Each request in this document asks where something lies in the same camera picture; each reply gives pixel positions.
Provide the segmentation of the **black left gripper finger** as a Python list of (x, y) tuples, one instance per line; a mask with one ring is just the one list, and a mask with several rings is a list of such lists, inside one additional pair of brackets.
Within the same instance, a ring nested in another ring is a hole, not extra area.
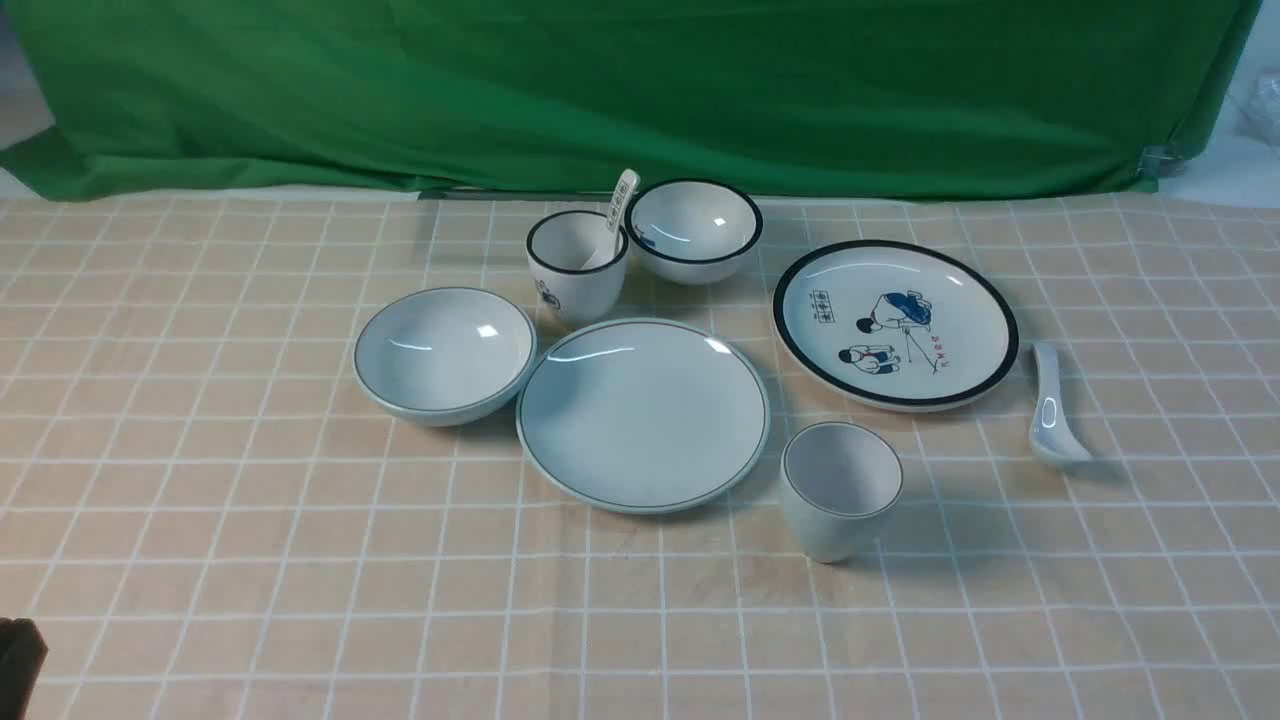
[(26, 618), (1, 619), (1, 719), (26, 717), (49, 646)]

